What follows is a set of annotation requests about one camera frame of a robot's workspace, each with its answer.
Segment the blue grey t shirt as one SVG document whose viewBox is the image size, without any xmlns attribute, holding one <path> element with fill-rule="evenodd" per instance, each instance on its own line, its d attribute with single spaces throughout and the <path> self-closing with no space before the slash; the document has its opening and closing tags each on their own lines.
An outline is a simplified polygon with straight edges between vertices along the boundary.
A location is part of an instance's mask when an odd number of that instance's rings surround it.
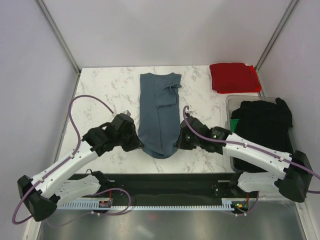
<svg viewBox="0 0 320 240">
<path fill-rule="evenodd" d="M 138 138 L 142 150 L 156 159 L 169 158 L 178 150 L 181 78 L 173 72 L 140 75 Z"/>
</svg>

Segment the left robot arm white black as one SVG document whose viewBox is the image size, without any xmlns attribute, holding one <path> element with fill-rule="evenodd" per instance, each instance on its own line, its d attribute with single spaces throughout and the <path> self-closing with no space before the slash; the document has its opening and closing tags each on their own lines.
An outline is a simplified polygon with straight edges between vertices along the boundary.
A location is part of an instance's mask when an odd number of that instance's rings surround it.
<svg viewBox="0 0 320 240">
<path fill-rule="evenodd" d="M 46 170 L 33 177 L 23 175 L 18 179 L 19 196 L 31 217 L 41 222 L 58 207 L 77 198 L 106 196 L 111 181 L 101 171 L 93 171 L 78 180 L 72 180 L 71 176 L 115 147 L 121 147 L 125 152 L 143 147 L 128 111 L 115 115 L 111 122 L 91 128 L 69 155 Z"/>
</svg>

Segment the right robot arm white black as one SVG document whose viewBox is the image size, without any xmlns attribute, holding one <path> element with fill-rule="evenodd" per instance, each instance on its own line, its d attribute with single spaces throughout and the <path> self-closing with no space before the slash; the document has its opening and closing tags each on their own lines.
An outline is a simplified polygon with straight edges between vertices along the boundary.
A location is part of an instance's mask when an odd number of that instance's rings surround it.
<svg viewBox="0 0 320 240">
<path fill-rule="evenodd" d="M 184 115 L 180 124 L 177 147 L 226 155 L 254 165 L 263 172 L 242 172 L 233 175 L 229 191 L 235 197 L 251 192 L 279 192 L 283 197 L 303 203 L 307 197 L 313 171 L 305 153 L 273 150 L 248 141 L 230 130 L 208 128 L 197 118 Z"/>
</svg>

